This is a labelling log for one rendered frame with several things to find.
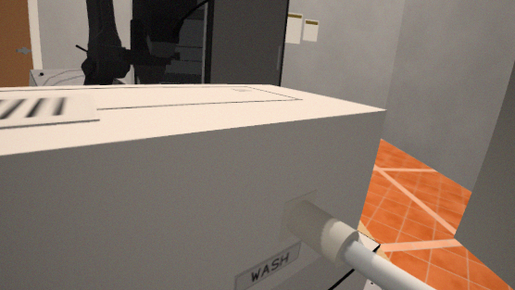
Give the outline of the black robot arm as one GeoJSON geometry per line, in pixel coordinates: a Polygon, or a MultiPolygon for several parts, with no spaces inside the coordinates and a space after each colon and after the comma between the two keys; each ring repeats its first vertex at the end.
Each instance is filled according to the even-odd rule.
{"type": "MultiPolygon", "coordinates": [[[[87,58],[82,63],[83,85],[120,85],[131,65],[118,57],[122,47],[113,0],[86,0],[89,22],[87,58]],[[112,82],[113,80],[113,82],[112,82]]],[[[197,0],[132,0],[131,50],[148,50],[156,57],[174,55],[180,39],[178,19],[197,5],[197,0]],[[151,10],[151,11],[150,11],[151,10]]]]}

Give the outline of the white cylinder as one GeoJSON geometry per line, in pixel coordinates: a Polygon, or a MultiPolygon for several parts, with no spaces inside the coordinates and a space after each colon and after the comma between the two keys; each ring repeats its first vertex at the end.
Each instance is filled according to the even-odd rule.
{"type": "Polygon", "coordinates": [[[436,290],[354,239],[346,243],[340,260],[383,290],[436,290]]]}

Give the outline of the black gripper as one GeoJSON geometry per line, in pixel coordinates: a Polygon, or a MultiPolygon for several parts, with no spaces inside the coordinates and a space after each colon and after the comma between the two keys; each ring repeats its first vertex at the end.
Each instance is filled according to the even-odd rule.
{"type": "Polygon", "coordinates": [[[124,65],[133,65],[141,84],[159,84],[166,65],[171,65],[173,58],[180,59],[180,53],[174,52],[173,57],[167,58],[150,55],[148,50],[118,49],[118,57],[122,57],[124,65]]]}

